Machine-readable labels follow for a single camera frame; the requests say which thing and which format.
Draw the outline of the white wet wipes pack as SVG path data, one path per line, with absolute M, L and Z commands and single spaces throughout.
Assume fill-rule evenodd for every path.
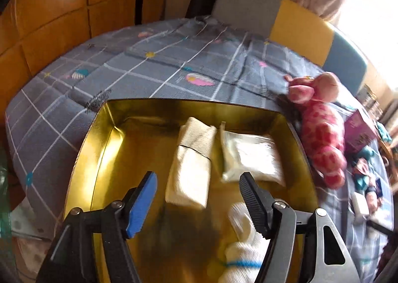
M 270 136 L 239 134 L 220 125 L 220 139 L 224 158 L 224 182 L 236 182 L 241 174 L 251 173 L 257 181 L 273 181 L 284 186 L 281 158 Z

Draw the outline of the cream cloth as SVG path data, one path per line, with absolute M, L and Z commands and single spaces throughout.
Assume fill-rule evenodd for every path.
M 167 203 L 196 210 L 206 208 L 216 133 L 216 127 L 193 117 L 180 127 L 165 192 Z

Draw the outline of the teal plush bear pink scarf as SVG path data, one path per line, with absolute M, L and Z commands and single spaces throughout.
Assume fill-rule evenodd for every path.
M 352 177 L 355 190 L 364 196 L 376 191 L 376 175 L 372 166 L 374 155 L 375 151 L 369 145 L 354 155 Z

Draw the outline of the pink microfiber towel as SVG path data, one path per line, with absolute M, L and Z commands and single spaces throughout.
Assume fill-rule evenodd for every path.
M 368 190 L 366 192 L 366 203 L 368 205 L 369 213 L 375 213 L 379 208 L 378 197 L 375 191 Z

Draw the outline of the white sponge block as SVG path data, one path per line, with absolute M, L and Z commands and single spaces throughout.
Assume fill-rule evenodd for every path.
M 363 220 L 365 217 L 369 216 L 369 208 L 368 204 L 366 201 L 366 198 L 358 193 L 358 192 L 353 192 L 351 195 L 351 202 L 355 214 L 355 219 L 357 221 Z

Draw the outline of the blue tissue pack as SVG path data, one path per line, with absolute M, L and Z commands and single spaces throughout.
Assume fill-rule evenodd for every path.
M 383 186 L 381 183 L 381 178 L 377 177 L 375 180 L 375 183 L 376 183 L 376 189 L 375 189 L 376 196 L 378 199 L 382 199 L 383 198 Z

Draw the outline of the gold metal tray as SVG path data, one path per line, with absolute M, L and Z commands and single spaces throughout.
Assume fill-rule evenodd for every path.
M 298 136 L 276 111 L 209 101 L 119 99 L 107 101 L 86 134 L 71 174 L 65 207 L 104 208 L 152 171 L 158 188 L 142 230 L 128 242 L 142 282 L 217 282 L 225 248 L 236 240 L 228 219 L 242 200 L 237 182 L 222 175 L 215 138 L 208 159 L 189 157 L 171 176 L 180 129 L 189 118 L 230 132 L 271 136 L 284 184 L 261 186 L 296 210 L 318 206 L 310 167 Z

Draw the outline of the pink giraffe plush toy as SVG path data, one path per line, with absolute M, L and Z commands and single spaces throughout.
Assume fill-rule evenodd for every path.
M 339 79 L 331 72 L 315 78 L 285 75 L 284 79 L 287 98 L 301 113 L 300 139 L 305 153 L 328 188 L 342 187 L 347 167 L 344 121 L 329 105 L 339 96 Z

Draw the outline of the purple cardboard box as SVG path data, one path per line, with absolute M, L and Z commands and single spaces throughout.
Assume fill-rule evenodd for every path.
M 345 121 L 345 151 L 358 153 L 377 137 L 372 118 L 361 109 L 354 111 Z

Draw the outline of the grey plaid bed cover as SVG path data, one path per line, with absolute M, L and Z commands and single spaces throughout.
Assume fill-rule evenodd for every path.
M 50 63 L 6 110 L 13 168 L 38 225 L 57 230 L 78 151 L 111 99 L 188 99 L 248 105 L 292 117 L 292 77 L 322 70 L 294 51 L 213 18 L 126 27 L 88 40 Z

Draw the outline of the yellow blue grey headboard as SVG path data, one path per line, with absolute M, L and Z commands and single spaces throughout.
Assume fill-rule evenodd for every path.
M 356 96 L 368 63 L 359 49 L 331 24 L 291 0 L 216 0 L 212 16 L 259 34 L 336 74 Z

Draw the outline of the wooden wardrobe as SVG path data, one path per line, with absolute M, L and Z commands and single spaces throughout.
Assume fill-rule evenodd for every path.
M 102 33 L 164 16 L 166 0 L 10 0 L 1 14 L 1 111 L 54 59 Z

